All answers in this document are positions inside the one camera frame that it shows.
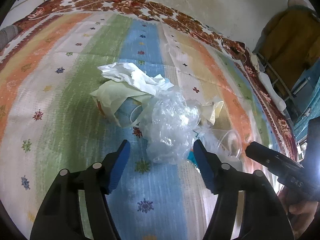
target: yellow cloth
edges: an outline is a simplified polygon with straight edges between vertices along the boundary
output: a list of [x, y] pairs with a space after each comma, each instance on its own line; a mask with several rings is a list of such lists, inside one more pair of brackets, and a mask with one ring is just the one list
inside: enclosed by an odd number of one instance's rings
[[320, 22], [311, 10], [288, 9], [274, 16], [263, 30], [260, 54], [292, 89], [304, 69], [320, 57]]

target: orange stripe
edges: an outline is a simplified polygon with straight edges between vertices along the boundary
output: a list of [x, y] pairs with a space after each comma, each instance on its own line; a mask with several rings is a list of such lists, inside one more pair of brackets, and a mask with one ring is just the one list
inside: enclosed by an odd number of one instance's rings
[[229, 83], [225, 79], [222, 71], [220, 70], [219, 66], [217, 65], [216, 61], [212, 58], [209, 54], [207, 49], [200, 44], [199, 42], [189, 38], [191, 46], [199, 51], [201, 58], [210, 72], [218, 77], [217, 78], [217, 85], [221, 87], [221, 92], [223, 94], [223, 100], [228, 108], [229, 117], [232, 123], [232, 126], [241, 136], [242, 140], [242, 161], [244, 163], [245, 171], [253, 172], [256, 169], [262, 169], [262, 166], [250, 158], [246, 157], [245, 149], [249, 145], [249, 142], [252, 141], [252, 130], [250, 119], [242, 108], [240, 102], [238, 101], [238, 97], [233, 93], [232, 88], [229, 86]]
[[58, 39], [90, 15], [88, 13], [67, 14], [58, 18], [17, 52], [0, 72], [0, 142], [7, 125], [8, 114], [23, 80], [33, 72]]

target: crumpled plastic bag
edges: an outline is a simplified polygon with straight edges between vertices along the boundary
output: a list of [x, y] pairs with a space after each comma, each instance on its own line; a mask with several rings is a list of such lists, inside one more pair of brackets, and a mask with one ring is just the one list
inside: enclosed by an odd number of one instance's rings
[[180, 91], [161, 91], [141, 113], [139, 129], [148, 140], [147, 155], [155, 163], [177, 164], [192, 148], [193, 128], [200, 111], [188, 105]]
[[173, 87], [173, 84], [160, 74], [154, 78], [149, 77], [140, 70], [134, 63], [115, 62], [109, 65], [98, 67], [102, 76], [116, 82], [127, 82], [130, 86], [155, 96], [161, 90]]

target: blue stripe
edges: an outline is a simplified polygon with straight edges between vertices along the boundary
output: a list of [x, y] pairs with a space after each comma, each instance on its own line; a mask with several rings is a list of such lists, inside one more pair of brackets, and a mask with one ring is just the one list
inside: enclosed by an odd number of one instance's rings
[[[145, 61], [145, 64], [138, 64], [139, 60]], [[164, 76], [156, 25], [133, 20], [123, 43], [119, 62], [136, 63], [152, 77], [157, 74]], [[117, 114], [128, 119], [136, 106], [133, 100], [128, 99]], [[186, 240], [187, 223], [177, 166], [151, 163], [150, 172], [136, 172], [137, 161], [148, 161], [148, 142], [143, 137], [133, 135], [132, 128], [122, 129], [109, 124], [106, 127], [105, 138], [101, 141], [103, 152], [115, 151], [123, 139], [131, 144], [130, 157], [118, 187], [108, 196], [110, 212], [120, 237], [138, 240], [152, 235], [156, 239]], [[138, 211], [138, 203], [144, 199], [153, 202], [154, 210], [147, 213]]]

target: human hand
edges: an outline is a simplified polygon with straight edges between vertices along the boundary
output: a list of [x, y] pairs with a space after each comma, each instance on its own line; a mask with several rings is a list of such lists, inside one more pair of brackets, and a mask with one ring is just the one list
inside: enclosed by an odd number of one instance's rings
[[297, 204], [290, 205], [290, 202], [288, 201], [290, 191], [290, 189], [284, 187], [284, 189], [278, 194], [278, 197], [285, 212], [288, 213], [289, 211], [292, 215], [295, 215], [290, 222], [294, 237], [295, 239], [298, 239], [313, 221], [318, 207], [318, 202], [302, 200]]

